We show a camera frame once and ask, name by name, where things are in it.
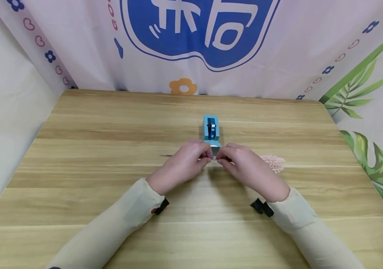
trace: green plant print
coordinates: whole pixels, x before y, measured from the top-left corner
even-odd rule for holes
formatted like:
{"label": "green plant print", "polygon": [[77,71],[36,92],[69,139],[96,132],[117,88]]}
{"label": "green plant print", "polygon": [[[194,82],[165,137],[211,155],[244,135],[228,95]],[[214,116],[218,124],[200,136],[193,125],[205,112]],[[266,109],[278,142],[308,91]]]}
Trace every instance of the green plant print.
{"label": "green plant print", "polygon": [[358,99],[372,93],[383,85],[383,79],[361,89],[372,75],[375,68],[376,59],[369,63],[362,71],[360,71],[353,79],[345,84],[337,93],[335,93],[325,104],[327,110],[334,110],[331,116],[339,111],[343,111],[348,116],[361,119],[351,107],[366,105],[373,99]]}
{"label": "green plant print", "polygon": [[373,143],[375,165],[371,167],[368,163],[368,139],[366,136],[358,132],[353,132],[356,135],[355,141],[353,136],[347,131],[342,130],[341,133],[347,141],[347,144],[350,146],[351,150],[357,156],[359,164],[368,174],[369,178],[374,183],[376,190],[383,199],[383,189],[379,186],[383,186],[383,151],[375,143]]}
{"label": "green plant print", "polygon": [[332,96],[339,92],[339,90],[351,81],[357,74],[359,74],[366,66],[373,62],[378,55],[383,52],[383,43],[378,46],[371,54],[369,54],[362,62],[360,62],[356,67],[354,67],[348,74],[346,74],[339,82],[330,88],[327,93],[320,98],[320,102],[325,104]]}

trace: wooden table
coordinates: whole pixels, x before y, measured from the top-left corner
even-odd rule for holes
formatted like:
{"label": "wooden table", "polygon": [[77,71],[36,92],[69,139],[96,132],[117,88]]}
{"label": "wooden table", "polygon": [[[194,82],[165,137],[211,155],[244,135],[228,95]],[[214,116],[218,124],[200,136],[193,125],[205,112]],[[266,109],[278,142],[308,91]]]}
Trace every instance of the wooden table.
{"label": "wooden table", "polygon": [[[324,106],[305,100],[66,91],[0,197],[0,268],[43,268],[70,238],[219,116],[222,143],[281,173],[366,268],[383,268],[383,201]],[[307,268],[217,163],[167,196],[106,268]]]}

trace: fabric backdrop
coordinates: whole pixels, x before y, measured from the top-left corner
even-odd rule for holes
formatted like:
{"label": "fabric backdrop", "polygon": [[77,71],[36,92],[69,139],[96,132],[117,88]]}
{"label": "fabric backdrop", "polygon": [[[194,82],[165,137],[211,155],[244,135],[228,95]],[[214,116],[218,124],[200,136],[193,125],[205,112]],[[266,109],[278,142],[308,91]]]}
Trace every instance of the fabric backdrop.
{"label": "fabric backdrop", "polygon": [[50,88],[314,99],[383,197],[383,0],[0,0]]}

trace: left hand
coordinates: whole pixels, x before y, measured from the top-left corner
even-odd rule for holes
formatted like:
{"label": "left hand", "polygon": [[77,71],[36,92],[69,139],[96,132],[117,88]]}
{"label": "left hand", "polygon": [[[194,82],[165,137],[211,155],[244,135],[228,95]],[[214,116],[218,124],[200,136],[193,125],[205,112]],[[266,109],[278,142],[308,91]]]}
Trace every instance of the left hand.
{"label": "left hand", "polygon": [[212,150],[201,139],[191,139],[160,168],[147,177],[150,187],[160,195],[194,178],[211,162]]}

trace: blue logo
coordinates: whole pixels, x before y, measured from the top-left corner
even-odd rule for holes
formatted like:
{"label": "blue logo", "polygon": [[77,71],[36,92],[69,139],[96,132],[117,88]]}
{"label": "blue logo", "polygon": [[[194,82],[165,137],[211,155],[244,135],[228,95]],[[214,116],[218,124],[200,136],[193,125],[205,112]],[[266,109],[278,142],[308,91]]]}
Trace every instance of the blue logo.
{"label": "blue logo", "polygon": [[199,57],[215,72],[257,54],[280,0],[120,0],[124,29],[143,53]]}

